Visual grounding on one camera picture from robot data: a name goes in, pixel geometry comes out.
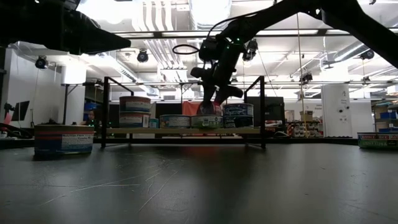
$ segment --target dark table surface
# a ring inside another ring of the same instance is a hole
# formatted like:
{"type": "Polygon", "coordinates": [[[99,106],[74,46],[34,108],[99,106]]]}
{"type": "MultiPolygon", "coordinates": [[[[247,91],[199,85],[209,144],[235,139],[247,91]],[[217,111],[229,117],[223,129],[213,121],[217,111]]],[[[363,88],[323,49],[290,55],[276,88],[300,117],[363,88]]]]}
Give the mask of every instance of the dark table surface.
{"type": "Polygon", "coordinates": [[[0,223],[397,223],[398,153],[332,144],[0,151],[0,223]]]}

